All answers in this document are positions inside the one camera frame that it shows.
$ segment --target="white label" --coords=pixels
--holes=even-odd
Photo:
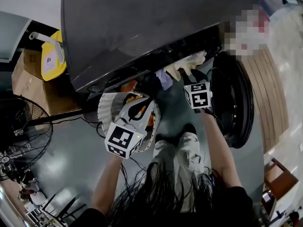
[[[43,73],[46,74],[56,69],[57,54],[56,51],[50,52],[43,60]]]

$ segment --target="white pants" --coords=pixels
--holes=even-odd
[[[183,184],[184,195],[188,195],[184,200],[182,212],[192,209],[194,200],[192,184],[197,183],[197,177],[204,168],[197,136],[185,132],[176,147],[165,140],[160,140],[155,145],[153,157],[153,162],[164,163],[166,171],[174,173],[172,183],[177,195],[181,194]]]

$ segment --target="long black hair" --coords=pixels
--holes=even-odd
[[[230,203],[226,202],[230,200],[225,196],[227,188],[215,171],[208,170],[208,173],[199,176],[198,181],[192,182],[190,192],[194,193],[194,201],[191,203],[191,213],[184,214],[180,214],[180,212],[185,198],[190,193],[184,191],[182,183],[181,192],[176,193],[174,173],[167,172],[165,164],[155,162],[150,163],[148,168],[142,171],[138,172],[133,183],[128,185],[115,199],[106,216],[109,226],[157,227],[193,224],[238,226],[239,217],[247,218],[247,216],[251,223],[240,226],[260,226],[252,209],[252,202],[251,209],[249,213],[245,213],[245,217],[236,217],[236,213],[235,216],[231,214],[228,206]]]

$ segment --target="sleeve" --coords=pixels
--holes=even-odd
[[[70,225],[70,227],[83,227],[87,225],[92,227],[106,227],[107,222],[100,211],[96,209],[87,209]]]
[[[247,227],[260,226],[253,208],[252,199],[242,187],[232,187],[226,190],[225,214],[228,218],[236,218],[237,224]]]

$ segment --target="electric fan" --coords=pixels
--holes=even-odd
[[[48,118],[24,97],[0,99],[0,181],[26,170],[45,153],[53,134]]]

